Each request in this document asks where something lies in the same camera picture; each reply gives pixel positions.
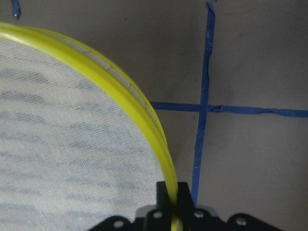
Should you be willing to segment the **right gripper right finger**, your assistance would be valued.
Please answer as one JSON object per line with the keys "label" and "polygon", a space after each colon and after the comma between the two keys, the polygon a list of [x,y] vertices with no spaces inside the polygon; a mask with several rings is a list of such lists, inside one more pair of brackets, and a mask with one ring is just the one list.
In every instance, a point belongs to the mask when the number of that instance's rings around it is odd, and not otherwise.
{"label": "right gripper right finger", "polygon": [[178,182],[177,213],[181,217],[192,217],[195,206],[186,182]]}

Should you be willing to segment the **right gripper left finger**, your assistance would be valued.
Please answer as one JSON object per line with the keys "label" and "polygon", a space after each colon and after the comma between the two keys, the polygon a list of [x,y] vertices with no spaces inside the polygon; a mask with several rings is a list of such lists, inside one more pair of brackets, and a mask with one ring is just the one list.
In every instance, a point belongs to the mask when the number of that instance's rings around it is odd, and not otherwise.
{"label": "right gripper left finger", "polygon": [[163,214],[172,214],[172,206],[167,192],[166,183],[159,181],[156,183],[156,207]]}

